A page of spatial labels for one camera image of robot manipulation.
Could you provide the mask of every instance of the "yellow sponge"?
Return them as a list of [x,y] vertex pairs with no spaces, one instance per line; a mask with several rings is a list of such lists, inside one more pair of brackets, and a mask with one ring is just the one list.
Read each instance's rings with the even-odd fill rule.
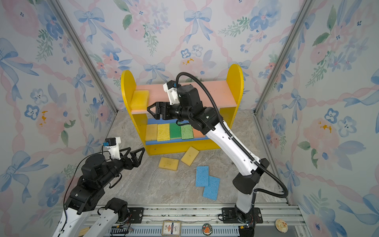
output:
[[146,126],[145,141],[156,141],[157,140],[157,131],[158,131],[158,125],[157,124],[148,124]]
[[173,170],[177,171],[179,165],[178,159],[172,159],[167,157],[162,157],[161,161],[159,162],[159,168],[166,169],[166,170]]
[[198,154],[199,154],[199,151],[193,148],[192,146],[190,146],[186,154],[184,154],[184,156],[182,157],[181,161],[184,164],[191,166],[192,162],[195,160]]
[[136,90],[133,92],[132,102],[130,107],[132,110],[147,110],[147,103],[149,102],[148,90]]
[[170,140],[170,124],[158,124],[157,141]]

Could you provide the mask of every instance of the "gray marble floor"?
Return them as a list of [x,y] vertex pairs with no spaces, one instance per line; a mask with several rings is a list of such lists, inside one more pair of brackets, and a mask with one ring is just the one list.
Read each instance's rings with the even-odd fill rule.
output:
[[[267,157],[250,111],[238,111],[232,131],[255,155],[261,158]],[[135,150],[142,147],[130,116],[125,111],[118,112],[108,137],[121,137],[120,148],[130,146]],[[238,170],[221,149],[200,151],[191,166],[179,162],[177,171],[158,168],[162,156],[181,159],[183,155],[184,153],[154,156],[145,154],[138,168],[122,171],[122,180],[113,189],[106,188],[99,204],[106,204],[113,197],[126,200],[129,204],[203,204],[237,201],[237,191],[232,180],[238,174]],[[209,166],[209,175],[221,179],[216,201],[203,198],[204,188],[195,187],[196,167],[204,165]],[[277,184],[267,174],[261,177],[256,187],[278,192]],[[258,193],[256,201],[279,202],[280,199]]]

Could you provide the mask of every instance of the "blue sponge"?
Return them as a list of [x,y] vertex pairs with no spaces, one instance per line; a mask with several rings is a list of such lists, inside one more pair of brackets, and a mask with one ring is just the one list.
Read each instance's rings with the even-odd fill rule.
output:
[[196,167],[196,187],[208,186],[209,166]]
[[203,197],[212,200],[217,200],[218,187],[220,185],[220,178],[209,176],[209,185],[204,188]]

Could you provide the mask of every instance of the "floral wallpaper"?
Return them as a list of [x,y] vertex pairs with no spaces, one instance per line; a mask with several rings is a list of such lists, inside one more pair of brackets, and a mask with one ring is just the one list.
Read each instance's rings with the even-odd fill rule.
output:
[[316,0],[259,114],[313,237],[379,236],[378,11]]
[[[120,81],[123,70],[130,70],[138,85],[163,84],[174,80],[181,71],[203,81],[225,80],[235,63],[241,66],[245,79],[240,108],[255,108],[302,3],[303,0],[61,1],[120,109],[125,108]],[[293,76],[288,70],[283,75],[284,79]]]
[[45,1],[2,0],[0,21],[0,235],[50,236],[115,114]]

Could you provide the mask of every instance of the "toy shelf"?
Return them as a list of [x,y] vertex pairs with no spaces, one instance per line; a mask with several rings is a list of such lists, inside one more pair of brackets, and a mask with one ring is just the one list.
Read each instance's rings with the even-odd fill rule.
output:
[[[227,79],[225,81],[209,81],[202,83],[212,95],[217,107],[220,110],[221,116],[223,116],[224,118],[224,121],[231,128],[243,94],[244,81],[240,66],[237,64],[233,64],[229,68]],[[209,101],[209,98],[196,82],[181,83],[181,85],[188,84],[191,84],[195,88],[197,88],[200,99],[203,101],[203,106],[212,106],[211,102]],[[156,122],[153,122],[153,120],[155,119],[148,119],[152,118],[152,116],[147,112],[147,110],[132,110],[130,108],[130,103],[132,101],[133,92],[135,90],[149,90],[148,105],[152,105],[157,101],[168,102],[169,99],[167,93],[163,90],[162,84],[137,86],[134,77],[129,70],[124,71],[122,73],[121,91],[125,107],[128,110],[128,113],[133,121],[133,124],[138,132],[138,135],[142,143],[144,144],[144,147],[148,155],[162,155],[168,153],[186,152],[190,146],[194,147],[199,151],[220,148],[215,142],[213,142],[207,137],[194,138],[188,140],[175,139],[161,142],[145,141],[147,124],[169,123],[169,121],[156,120]]]

